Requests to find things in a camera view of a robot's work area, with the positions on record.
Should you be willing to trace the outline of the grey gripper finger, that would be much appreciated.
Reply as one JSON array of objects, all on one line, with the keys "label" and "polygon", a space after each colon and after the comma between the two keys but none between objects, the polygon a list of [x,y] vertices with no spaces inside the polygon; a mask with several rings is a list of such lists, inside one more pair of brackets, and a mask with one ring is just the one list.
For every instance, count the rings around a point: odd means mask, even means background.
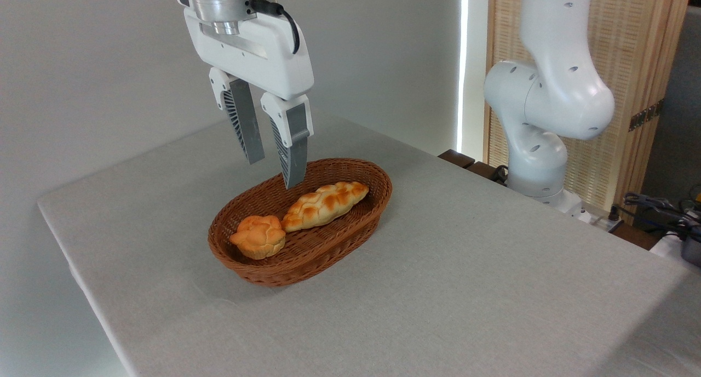
[{"label": "grey gripper finger", "polygon": [[307,142],[314,134],[308,97],[302,94],[291,100],[283,100],[265,92],[261,106],[271,119],[285,187],[291,189],[304,180]]},{"label": "grey gripper finger", "polygon": [[218,107],[225,111],[249,164],[265,157],[248,82],[212,67],[209,72]]}]

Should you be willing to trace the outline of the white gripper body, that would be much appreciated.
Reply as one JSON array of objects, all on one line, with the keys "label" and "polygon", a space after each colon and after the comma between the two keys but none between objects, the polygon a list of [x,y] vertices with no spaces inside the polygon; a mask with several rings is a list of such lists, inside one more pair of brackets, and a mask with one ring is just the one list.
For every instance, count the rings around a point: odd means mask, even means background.
[{"label": "white gripper body", "polygon": [[183,10],[191,40],[203,62],[290,100],[307,93],[314,84],[313,70],[302,32],[300,47],[284,17],[266,14],[239,22],[237,35],[214,33],[190,8]]}]

